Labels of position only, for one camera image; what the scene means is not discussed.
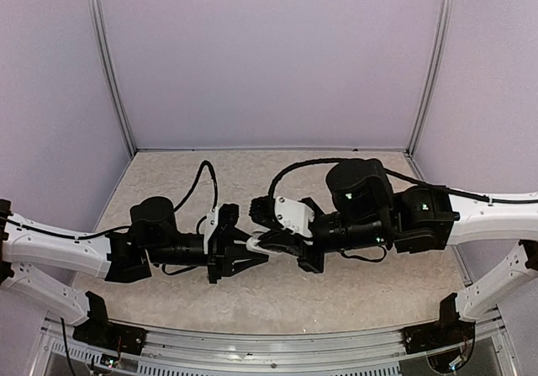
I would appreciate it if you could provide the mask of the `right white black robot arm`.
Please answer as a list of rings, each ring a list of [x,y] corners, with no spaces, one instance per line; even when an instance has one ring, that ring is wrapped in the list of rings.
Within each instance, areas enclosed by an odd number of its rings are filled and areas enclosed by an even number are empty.
[[[286,252],[308,272],[321,273],[328,252],[351,257],[362,248],[418,253],[469,241],[512,240],[514,247],[472,286],[440,303],[430,339],[446,346],[491,306],[537,277],[537,197],[531,193],[484,195],[411,179],[393,190],[394,171],[377,159],[329,157],[326,185],[335,211],[276,196],[251,202],[253,221],[266,233],[251,237],[250,252]]]

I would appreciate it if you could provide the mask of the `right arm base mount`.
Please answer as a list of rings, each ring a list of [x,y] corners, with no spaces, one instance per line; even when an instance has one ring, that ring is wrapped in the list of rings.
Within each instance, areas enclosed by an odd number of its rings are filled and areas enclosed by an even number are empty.
[[[456,293],[440,302],[439,318],[435,321],[406,326],[401,332],[407,354],[426,352],[464,342],[475,337],[475,322],[460,319],[456,310]]]

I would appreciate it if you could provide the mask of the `white earbud charging case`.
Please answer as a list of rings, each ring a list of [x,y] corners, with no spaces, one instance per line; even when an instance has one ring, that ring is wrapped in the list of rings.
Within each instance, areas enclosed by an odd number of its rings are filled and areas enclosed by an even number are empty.
[[[260,243],[259,239],[255,238],[255,237],[250,237],[245,242],[245,248],[249,252],[254,252],[254,253],[257,253],[257,254],[264,254],[264,255],[267,255],[267,256],[270,256],[270,255],[273,254],[272,251],[267,250],[266,248],[264,248],[262,246],[259,246],[259,243]]]

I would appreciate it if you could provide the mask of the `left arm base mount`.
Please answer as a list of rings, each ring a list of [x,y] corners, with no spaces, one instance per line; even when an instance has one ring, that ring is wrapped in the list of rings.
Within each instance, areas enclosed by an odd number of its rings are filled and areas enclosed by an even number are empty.
[[[85,295],[89,303],[87,319],[74,327],[73,338],[91,346],[139,356],[145,345],[147,330],[112,322],[104,299],[90,291]]]

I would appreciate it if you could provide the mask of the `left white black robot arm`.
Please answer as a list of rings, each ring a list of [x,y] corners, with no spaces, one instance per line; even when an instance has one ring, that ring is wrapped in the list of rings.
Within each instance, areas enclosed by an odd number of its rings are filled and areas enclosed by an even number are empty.
[[[210,283],[261,265],[251,236],[237,229],[239,208],[225,204],[209,214],[202,234],[179,231],[170,199],[151,197],[130,209],[131,223],[100,233],[36,224],[1,202],[1,288],[44,306],[65,323],[83,325],[99,346],[118,337],[99,296],[69,287],[40,270],[63,268],[109,283],[151,277],[151,265],[204,267]]]

